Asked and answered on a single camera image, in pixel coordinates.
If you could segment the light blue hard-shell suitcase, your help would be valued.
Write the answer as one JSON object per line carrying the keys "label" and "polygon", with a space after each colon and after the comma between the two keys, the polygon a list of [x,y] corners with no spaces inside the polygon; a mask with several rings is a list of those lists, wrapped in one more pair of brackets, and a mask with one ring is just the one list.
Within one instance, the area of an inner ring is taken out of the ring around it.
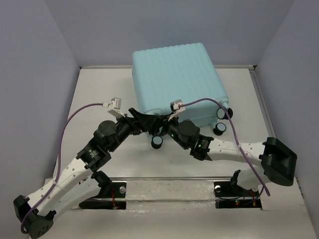
{"label": "light blue hard-shell suitcase", "polygon": [[170,104],[193,103],[179,115],[197,127],[212,126],[215,135],[227,127],[222,120],[233,110],[224,85],[202,43],[135,51],[132,76],[139,112],[168,115]]}

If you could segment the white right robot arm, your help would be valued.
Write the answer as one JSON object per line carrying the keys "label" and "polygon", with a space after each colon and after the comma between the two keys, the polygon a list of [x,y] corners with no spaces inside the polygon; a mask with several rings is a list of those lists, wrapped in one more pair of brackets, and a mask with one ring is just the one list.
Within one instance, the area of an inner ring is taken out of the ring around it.
{"label": "white right robot arm", "polygon": [[268,183],[290,187],[295,180],[297,154],[275,137],[257,143],[235,143],[203,135],[192,121],[158,117],[151,126],[153,137],[168,135],[189,154],[200,161],[226,160],[247,163],[230,179],[229,189],[234,195]]}

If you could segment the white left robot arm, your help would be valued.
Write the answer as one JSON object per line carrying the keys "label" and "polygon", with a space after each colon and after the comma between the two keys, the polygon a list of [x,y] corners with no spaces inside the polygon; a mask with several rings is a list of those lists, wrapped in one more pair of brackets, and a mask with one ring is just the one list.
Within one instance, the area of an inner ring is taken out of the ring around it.
{"label": "white left robot arm", "polygon": [[72,207],[95,195],[104,197],[112,189],[111,179],[101,171],[114,152],[130,135],[158,130],[158,116],[133,108],[131,116],[117,112],[116,121],[101,122],[93,138],[65,167],[58,163],[57,174],[37,191],[14,199],[21,232],[32,239],[46,234],[55,221]]}

